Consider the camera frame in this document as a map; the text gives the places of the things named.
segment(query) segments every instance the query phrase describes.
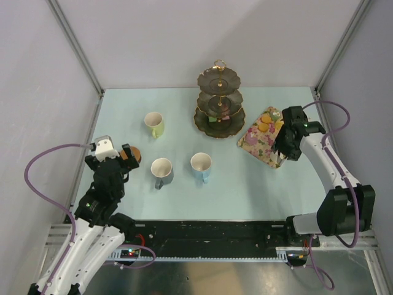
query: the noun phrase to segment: mug handle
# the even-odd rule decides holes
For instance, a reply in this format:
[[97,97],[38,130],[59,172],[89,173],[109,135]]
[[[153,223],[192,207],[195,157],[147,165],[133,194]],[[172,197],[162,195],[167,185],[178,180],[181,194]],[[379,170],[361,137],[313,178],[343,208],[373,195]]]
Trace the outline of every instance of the mug handle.
[[162,186],[164,185],[164,182],[162,181],[162,179],[157,179],[156,181],[155,181],[155,189],[161,189],[162,188]]
[[206,175],[205,173],[202,172],[203,183],[208,183],[209,182],[209,178],[208,177],[209,177],[208,175]]

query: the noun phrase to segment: dark brown plate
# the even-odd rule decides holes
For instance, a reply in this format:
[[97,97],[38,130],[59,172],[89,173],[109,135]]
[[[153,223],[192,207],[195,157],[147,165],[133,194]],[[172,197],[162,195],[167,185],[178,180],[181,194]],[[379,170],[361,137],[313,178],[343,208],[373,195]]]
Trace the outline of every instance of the dark brown plate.
[[210,95],[228,95],[240,87],[240,78],[237,73],[228,68],[221,71],[221,86],[220,69],[216,66],[205,70],[198,77],[198,85],[201,90]]
[[241,108],[229,120],[221,120],[221,122],[209,122],[209,117],[199,108],[195,110],[194,122],[198,129],[205,132],[206,135],[214,138],[227,138],[236,135],[244,126],[244,118],[246,114]]
[[220,96],[210,95],[204,92],[199,94],[197,103],[201,111],[213,118],[225,118],[236,114],[241,109],[243,97],[235,90],[232,94]]

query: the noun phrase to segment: table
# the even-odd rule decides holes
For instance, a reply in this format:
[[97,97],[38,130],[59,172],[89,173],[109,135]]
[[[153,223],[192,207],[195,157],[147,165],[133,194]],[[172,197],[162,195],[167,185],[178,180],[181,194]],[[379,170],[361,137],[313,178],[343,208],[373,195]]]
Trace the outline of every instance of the table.
[[[214,139],[193,123],[198,88],[109,89],[103,97],[93,138],[111,136],[115,148],[129,143],[142,154],[141,166],[130,173],[118,212],[134,219],[162,220],[272,220],[315,212],[325,197],[322,183],[303,155],[274,170],[236,144],[269,106],[284,109],[313,101],[309,87],[240,88],[246,123],[236,135]],[[151,111],[163,114],[165,132],[155,140],[144,125]],[[317,109],[306,111],[318,120]],[[208,184],[192,176],[191,156],[197,152],[212,157]],[[154,189],[152,162],[170,159],[174,180],[160,191]],[[93,179],[85,165],[76,197],[84,195]]]

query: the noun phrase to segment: wooden coaster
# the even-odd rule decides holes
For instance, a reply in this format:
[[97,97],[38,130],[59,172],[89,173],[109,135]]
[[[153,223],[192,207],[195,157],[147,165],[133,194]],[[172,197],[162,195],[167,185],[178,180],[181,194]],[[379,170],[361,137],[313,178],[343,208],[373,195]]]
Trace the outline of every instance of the wooden coaster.
[[[137,149],[136,147],[132,146],[131,150],[135,156],[135,159],[138,161],[138,163],[141,163],[142,161],[142,155],[141,155],[141,151],[139,149]],[[123,158],[123,160],[128,159],[127,155],[125,154],[125,151],[122,150],[120,152],[120,156]]]

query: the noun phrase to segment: gray mug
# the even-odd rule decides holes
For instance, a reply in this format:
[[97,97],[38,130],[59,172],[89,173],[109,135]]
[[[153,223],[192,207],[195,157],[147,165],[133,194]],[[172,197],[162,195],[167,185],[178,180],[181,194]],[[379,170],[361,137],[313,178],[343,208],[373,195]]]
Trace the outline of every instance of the gray mug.
[[159,158],[155,160],[152,164],[151,171],[156,177],[156,189],[161,189],[164,184],[169,184],[173,180],[172,163],[166,158]]

